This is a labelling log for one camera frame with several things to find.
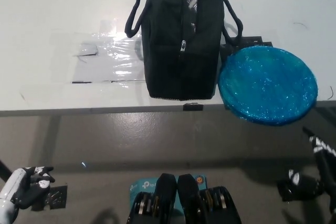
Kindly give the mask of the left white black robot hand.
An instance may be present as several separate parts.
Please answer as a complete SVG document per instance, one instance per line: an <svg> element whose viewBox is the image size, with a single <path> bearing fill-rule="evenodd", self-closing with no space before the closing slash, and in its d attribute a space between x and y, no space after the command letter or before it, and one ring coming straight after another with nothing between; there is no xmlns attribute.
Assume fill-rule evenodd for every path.
<svg viewBox="0 0 336 224"><path fill-rule="evenodd" d="M49 193L50 184L55 182L50 175L53 170L52 166L16 169L1 190L1 201L27 209Z"/></svg>

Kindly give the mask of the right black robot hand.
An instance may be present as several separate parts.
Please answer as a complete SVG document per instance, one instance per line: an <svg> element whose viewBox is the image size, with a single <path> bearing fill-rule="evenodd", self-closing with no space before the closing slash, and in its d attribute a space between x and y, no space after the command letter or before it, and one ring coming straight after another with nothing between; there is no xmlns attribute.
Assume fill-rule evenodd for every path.
<svg viewBox="0 0 336 224"><path fill-rule="evenodd" d="M335 148L307 127L302 131L309 138L319 178L289 169L284 179L277 181L282 201L313 200L324 193L335 196Z"/></svg>

